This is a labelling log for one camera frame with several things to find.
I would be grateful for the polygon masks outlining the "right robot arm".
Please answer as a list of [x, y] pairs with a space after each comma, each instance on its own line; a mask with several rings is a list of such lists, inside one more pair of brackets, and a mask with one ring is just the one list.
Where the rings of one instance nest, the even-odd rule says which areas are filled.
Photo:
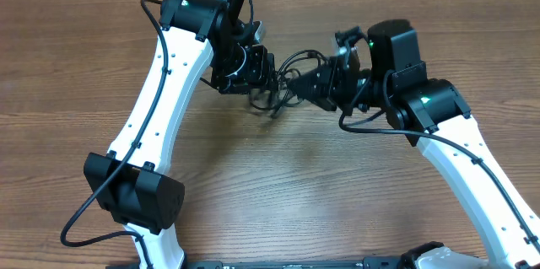
[[376, 108], [387, 135], [403, 135], [439, 171], [482, 240], [483, 259], [440, 242], [413, 248], [397, 268], [536, 268], [539, 217], [502, 170], [458, 89], [430, 78], [415, 29], [390, 19], [335, 35], [337, 52], [289, 89], [326, 111]]

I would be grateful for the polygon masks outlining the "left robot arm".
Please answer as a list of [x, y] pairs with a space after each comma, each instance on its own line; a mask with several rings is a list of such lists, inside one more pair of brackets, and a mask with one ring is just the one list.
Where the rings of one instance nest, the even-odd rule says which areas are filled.
[[107, 153], [91, 153], [84, 163], [94, 198], [132, 237], [142, 268], [180, 268], [185, 260], [175, 230], [185, 187], [168, 173], [203, 73], [221, 94], [278, 90], [262, 24], [239, 18], [250, 2], [161, 0], [154, 59], [132, 113]]

